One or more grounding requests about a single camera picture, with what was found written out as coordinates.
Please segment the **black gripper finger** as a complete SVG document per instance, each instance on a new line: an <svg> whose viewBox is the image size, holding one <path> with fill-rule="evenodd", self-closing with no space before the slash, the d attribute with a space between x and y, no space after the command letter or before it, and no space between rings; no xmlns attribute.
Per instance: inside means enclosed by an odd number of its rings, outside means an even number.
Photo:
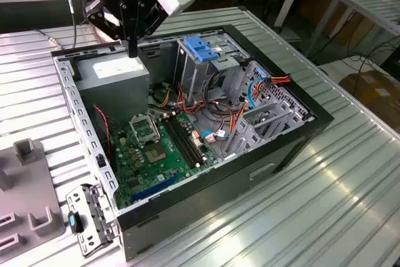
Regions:
<svg viewBox="0 0 400 267"><path fill-rule="evenodd" d="M115 0L94 0L84 8L86 19L103 34L120 40L131 58L131 26L123 9L124 4Z"/></svg>
<svg viewBox="0 0 400 267"><path fill-rule="evenodd" d="M131 57L138 55L138 41L151 35L167 18L167 12L163 7L155 3L141 2L137 7L134 33L131 41Z"/></svg>

